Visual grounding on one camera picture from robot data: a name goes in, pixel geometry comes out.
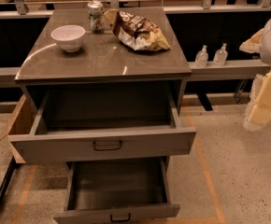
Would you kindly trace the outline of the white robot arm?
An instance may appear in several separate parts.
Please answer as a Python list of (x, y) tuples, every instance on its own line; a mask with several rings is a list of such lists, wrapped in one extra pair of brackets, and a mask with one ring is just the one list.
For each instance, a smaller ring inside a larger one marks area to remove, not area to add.
[[(271, 67), (271, 19), (263, 29), (239, 47), (247, 53), (259, 53), (261, 61)], [(250, 131), (261, 130), (271, 120), (271, 70), (257, 75), (250, 91), (243, 126)]]

